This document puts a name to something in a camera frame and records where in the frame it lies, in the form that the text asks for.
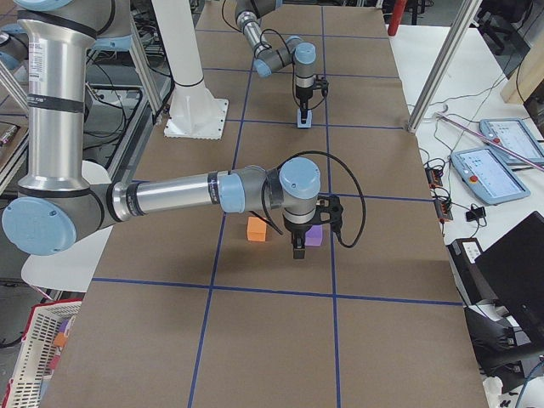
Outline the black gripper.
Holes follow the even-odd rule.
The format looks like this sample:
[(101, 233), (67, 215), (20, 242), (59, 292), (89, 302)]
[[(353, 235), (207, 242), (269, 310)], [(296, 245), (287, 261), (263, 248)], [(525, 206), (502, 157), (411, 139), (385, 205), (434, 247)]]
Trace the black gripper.
[(313, 98), (314, 87), (299, 87), (296, 86), (296, 98), (298, 99), (298, 116), (299, 118), (308, 119), (309, 117), (309, 100)]
[(312, 228), (312, 224), (296, 224), (291, 221), (285, 221), (284, 226), (291, 234), (293, 258), (304, 259), (306, 234)]

